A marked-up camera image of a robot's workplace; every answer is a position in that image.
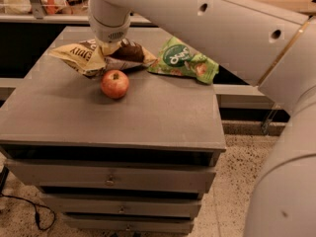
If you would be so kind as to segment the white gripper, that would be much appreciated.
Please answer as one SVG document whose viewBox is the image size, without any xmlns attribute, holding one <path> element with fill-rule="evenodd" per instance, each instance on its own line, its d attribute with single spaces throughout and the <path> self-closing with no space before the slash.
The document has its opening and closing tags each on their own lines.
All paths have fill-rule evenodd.
<svg viewBox="0 0 316 237">
<path fill-rule="evenodd" d="M 90 27 L 104 56 L 115 53 L 130 26 L 130 10 L 104 0 L 89 0 Z"/>
</svg>

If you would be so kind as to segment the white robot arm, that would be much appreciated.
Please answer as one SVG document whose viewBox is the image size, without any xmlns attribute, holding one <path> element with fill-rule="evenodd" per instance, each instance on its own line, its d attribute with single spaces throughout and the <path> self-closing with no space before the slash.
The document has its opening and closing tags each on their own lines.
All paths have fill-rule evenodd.
<svg viewBox="0 0 316 237">
<path fill-rule="evenodd" d="M 214 59 L 289 114 L 258 176 L 244 237 L 316 237 L 314 19 L 252 0 L 90 0 L 97 38 L 125 36 L 131 12 Z"/>
</svg>

